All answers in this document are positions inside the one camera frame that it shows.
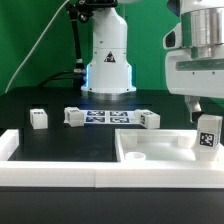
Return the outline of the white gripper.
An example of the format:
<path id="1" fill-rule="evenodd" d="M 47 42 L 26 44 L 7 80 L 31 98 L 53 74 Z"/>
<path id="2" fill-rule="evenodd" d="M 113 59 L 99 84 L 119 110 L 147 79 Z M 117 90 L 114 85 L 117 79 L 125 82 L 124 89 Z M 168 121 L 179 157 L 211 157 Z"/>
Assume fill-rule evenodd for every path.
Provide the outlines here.
<path id="1" fill-rule="evenodd" d="M 191 50 L 182 48 L 181 24 L 178 23 L 163 38 L 165 77 L 172 94 L 186 95 L 190 121 L 196 123 L 203 114 L 200 97 L 224 99 L 224 44 L 214 46 L 212 58 L 192 59 Z"/>

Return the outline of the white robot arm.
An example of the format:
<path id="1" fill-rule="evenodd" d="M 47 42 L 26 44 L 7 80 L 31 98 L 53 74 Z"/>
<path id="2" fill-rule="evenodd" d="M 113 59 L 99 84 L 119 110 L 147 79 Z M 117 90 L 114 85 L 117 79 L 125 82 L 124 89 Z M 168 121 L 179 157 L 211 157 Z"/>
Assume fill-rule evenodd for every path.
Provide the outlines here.
<path id="1" fill-rule="evenodd" d="M 115 11 L 137 0 L 80 0 L 80 17 L 93 19 L 93 58 L 82 91 L 117 100 L 134 92 L 126 59 L 127 24 Z M 172 94 L 185 97 L 190 119 L 202 115 L 202 97 L 224 99 L 224 0 L 168 0 L 180 22 L 163 38 L 165 77 Z"/>

